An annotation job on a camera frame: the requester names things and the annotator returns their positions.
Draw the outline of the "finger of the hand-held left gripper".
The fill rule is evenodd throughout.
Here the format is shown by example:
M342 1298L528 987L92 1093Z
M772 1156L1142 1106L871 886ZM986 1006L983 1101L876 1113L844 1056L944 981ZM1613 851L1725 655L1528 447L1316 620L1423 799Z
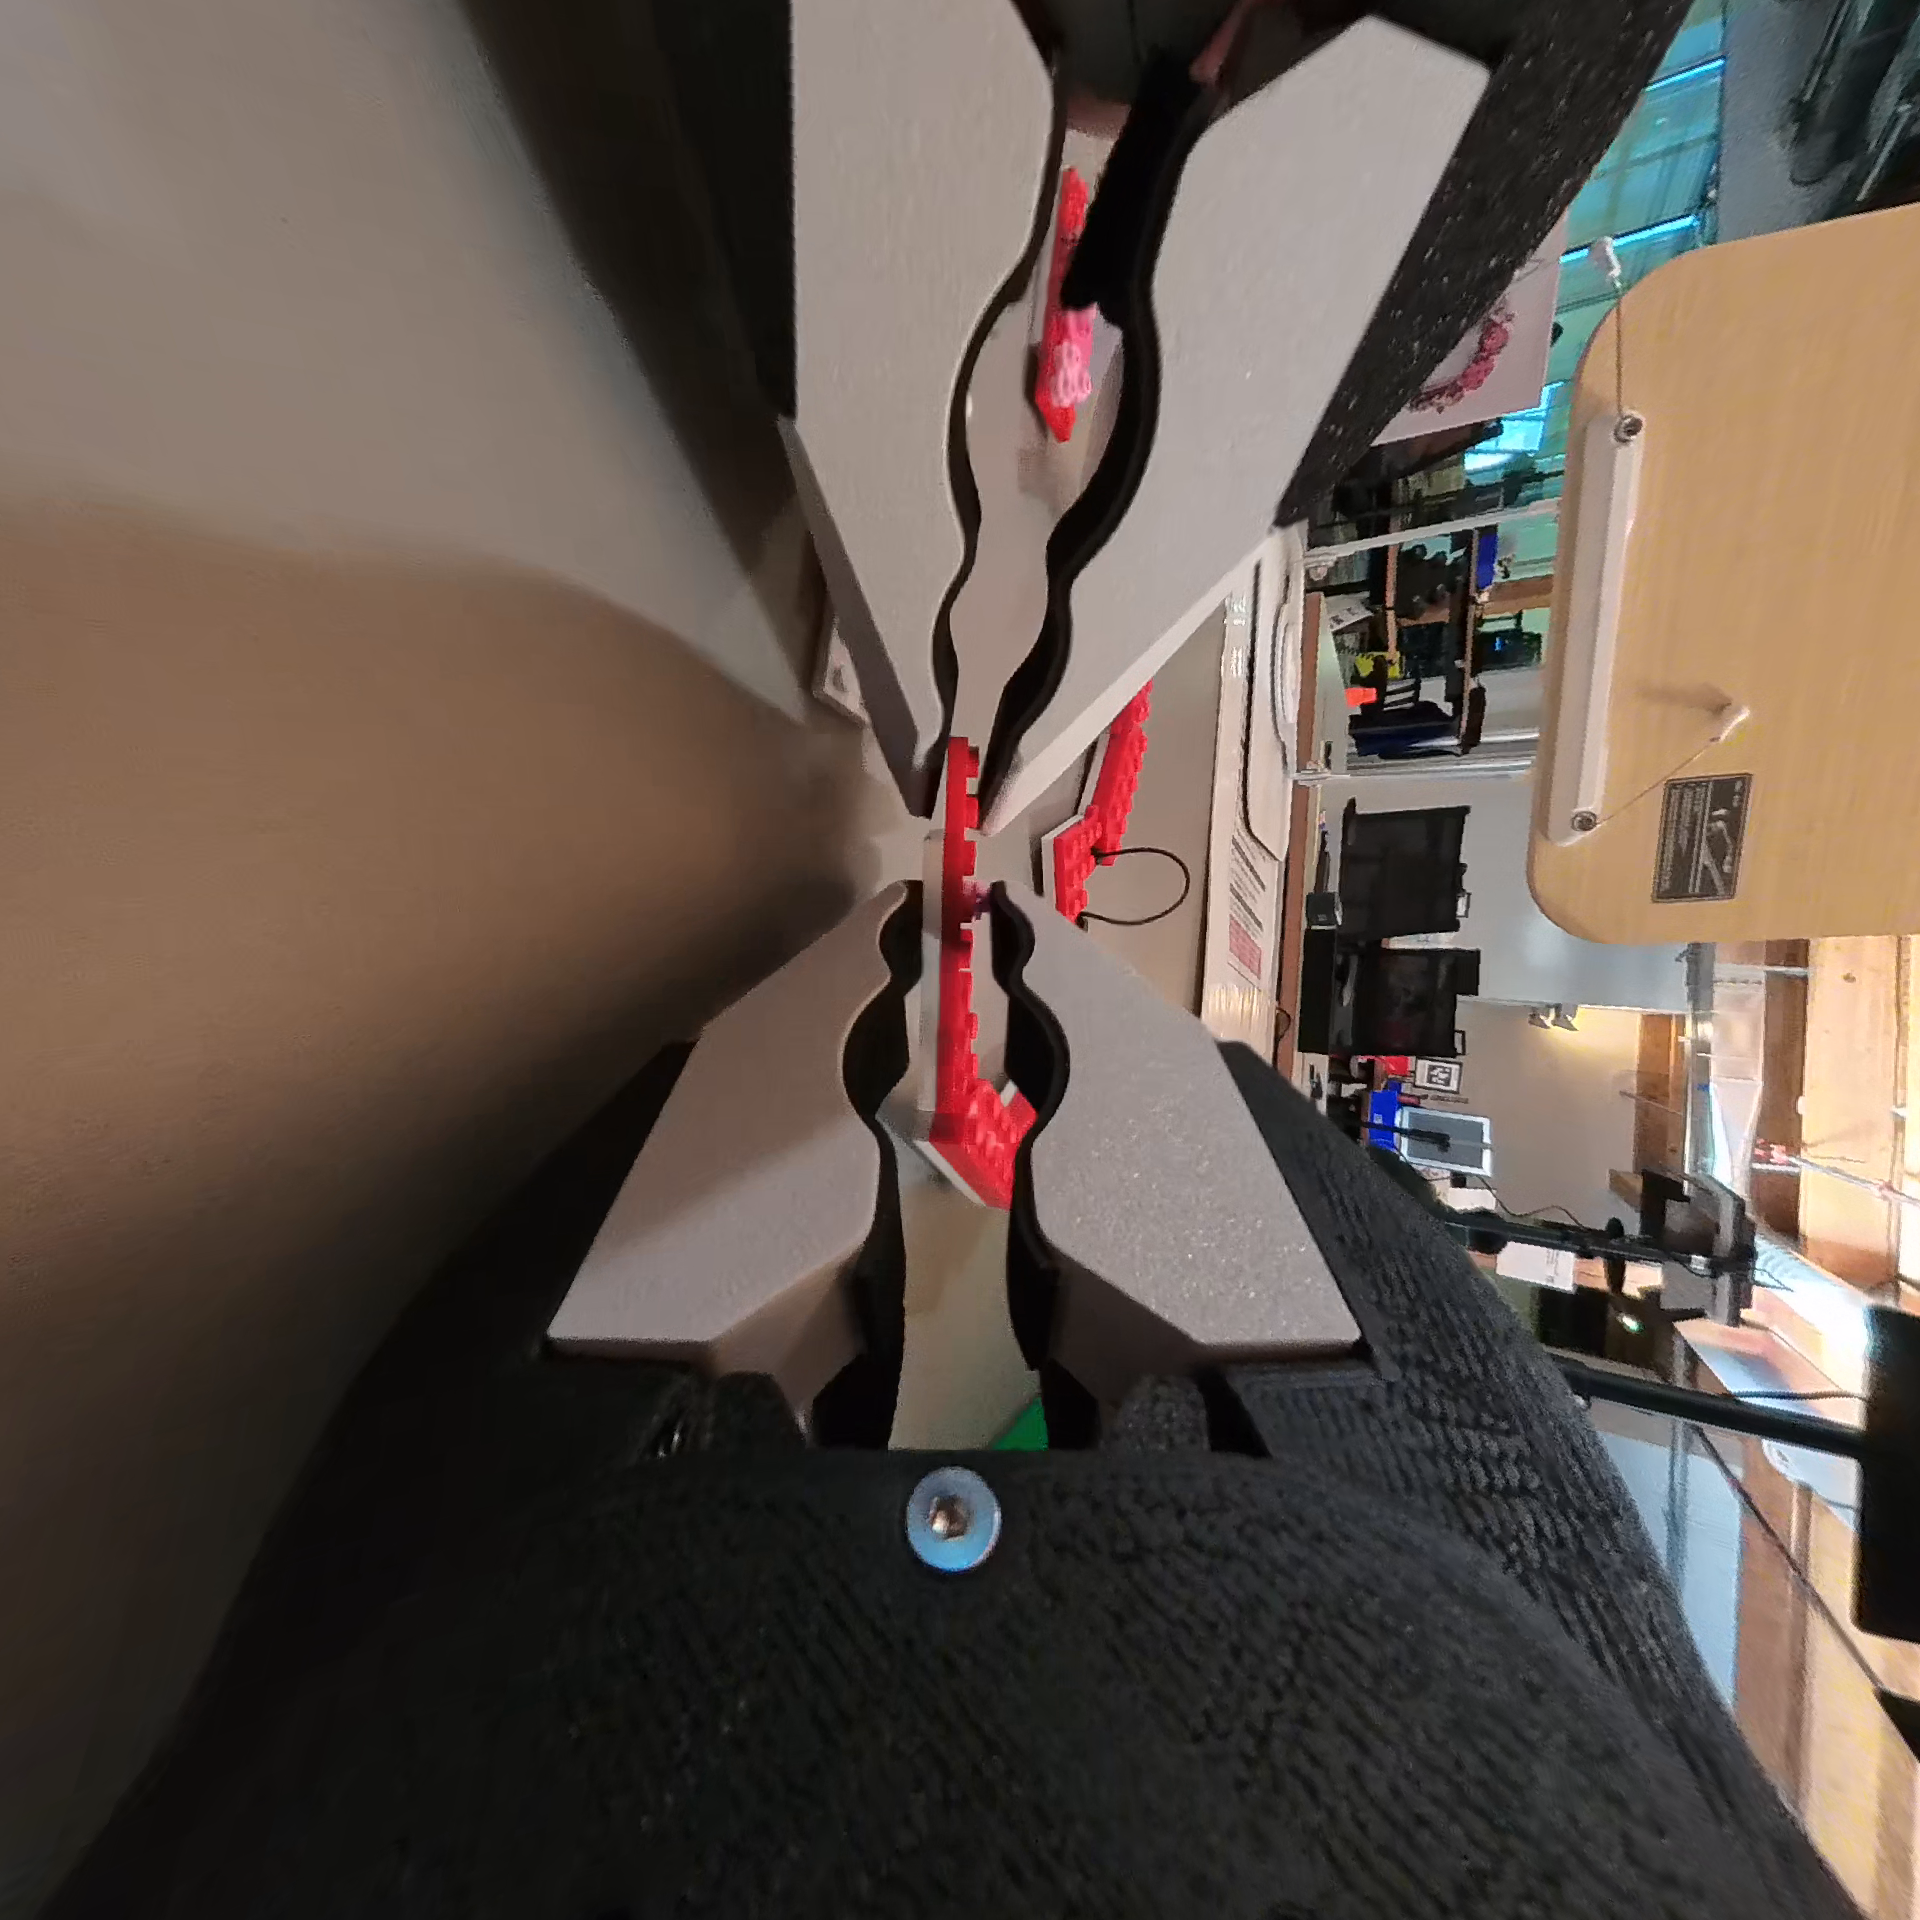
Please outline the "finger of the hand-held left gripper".
M1061 303L1117 338L1111 425L1045 546L1035 635L982 752L1008 827L1265 540L1494 75L1384 14L1227 14L1157 51Z
M789 6L791 341L781 440L880 753L931 811L977 505L962 411L1023 271L1053 72L1008 1Z

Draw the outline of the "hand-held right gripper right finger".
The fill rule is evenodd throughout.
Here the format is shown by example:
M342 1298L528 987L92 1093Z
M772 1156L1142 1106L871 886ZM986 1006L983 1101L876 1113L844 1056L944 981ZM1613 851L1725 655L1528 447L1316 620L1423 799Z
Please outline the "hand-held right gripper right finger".
M990 887L1015 1147L1008 1307L1043 1380L1333 1362L1362 1331L1212 1031L1068 922Z

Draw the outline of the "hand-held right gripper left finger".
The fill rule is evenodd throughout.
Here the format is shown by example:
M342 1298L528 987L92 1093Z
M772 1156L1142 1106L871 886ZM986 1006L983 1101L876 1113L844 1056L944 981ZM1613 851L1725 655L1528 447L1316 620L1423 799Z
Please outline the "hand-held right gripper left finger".
M915 950L887 884L702 1030L546 1325L560 1354L758 1376L808 1410L862 1352L852 1271L892 1157L847 1045L899 1011L899 914Z

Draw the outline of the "red lego ring base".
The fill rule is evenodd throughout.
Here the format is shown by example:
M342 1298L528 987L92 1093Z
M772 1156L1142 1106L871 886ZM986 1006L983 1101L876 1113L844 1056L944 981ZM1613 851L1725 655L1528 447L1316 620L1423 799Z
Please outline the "red lego ring base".
M1090 881L1135 851L1127 839L1148 750L1153 689L1142 687L1100 732L1077 810L1039 843L1040 897L1090 934ZM915 846L899 924L884 937L903 989L905 1076L887 1118L905 1144L964 1198L1011 1206L1015 1162L1036 1113L1014 1069L982 1067L975 985L990 959L995 894L980 873L982 752L951 736L933 818Z

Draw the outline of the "red and pink lego segment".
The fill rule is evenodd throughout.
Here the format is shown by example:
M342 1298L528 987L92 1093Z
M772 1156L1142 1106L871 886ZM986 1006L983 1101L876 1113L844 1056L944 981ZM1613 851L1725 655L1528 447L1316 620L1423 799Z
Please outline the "red and pink lego segment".
M1031 401L1055 443L1071 441L1077 416L1092 394L1094 305L1071 305L1066 281L1089 214L1089 186L1068 165L1059 176L1043 283L1040 332L1032 350Z

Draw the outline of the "white card with pink wreath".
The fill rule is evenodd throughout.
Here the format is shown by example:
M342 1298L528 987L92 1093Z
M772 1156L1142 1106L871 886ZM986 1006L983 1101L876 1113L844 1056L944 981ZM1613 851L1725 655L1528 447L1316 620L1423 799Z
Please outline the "white card with pink wreath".
M1560 217L1501 295L1380 430L1375 445L1404 443L1461 425L1484 425L1539 401L1565 251L1567 217Z

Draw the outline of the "instruction sheet in plastic sleeve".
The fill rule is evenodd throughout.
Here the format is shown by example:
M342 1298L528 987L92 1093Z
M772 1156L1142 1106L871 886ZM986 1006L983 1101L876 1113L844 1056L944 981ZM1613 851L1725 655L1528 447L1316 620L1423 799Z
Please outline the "instruction sheet in plastic sleeve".
M1284 856L1247 828L1235 780L1214 794L1197 1015L1214 1039L1271 1059L1281 1025Z

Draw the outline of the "light wood panel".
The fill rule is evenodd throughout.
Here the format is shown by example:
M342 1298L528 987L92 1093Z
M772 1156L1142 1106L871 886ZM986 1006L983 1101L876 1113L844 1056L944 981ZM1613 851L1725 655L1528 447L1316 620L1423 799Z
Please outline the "light wood panel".
M1595 943L1918 930L1918 204L1713 245L1572 382L1528 890Z

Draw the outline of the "black stand with clamp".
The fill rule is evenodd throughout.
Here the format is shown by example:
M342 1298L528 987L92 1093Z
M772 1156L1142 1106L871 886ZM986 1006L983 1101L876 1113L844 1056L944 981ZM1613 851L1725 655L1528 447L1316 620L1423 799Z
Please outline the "black stand with clamp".
M1686 1323L1732 1326L1751 1303L1758 1234L1740 1195L1706 1174L1644 1169L1640 1227L1597 1230L1500 1208L1440 1206L1439 1219L1471 1254L1514 1248L1597 1259L1614 1325L1628 1314L1663 1331ZM1851 1609L1858 1629L1918 1640L1918 1320L1863 1313L1863 1393L1852 1426L1816 1415L1780 1391L1725 1393L1660 1380L1622 1362L1555 1352L1575 1391L1701 1431L1724 1431L1846 1464L1858 1474Z

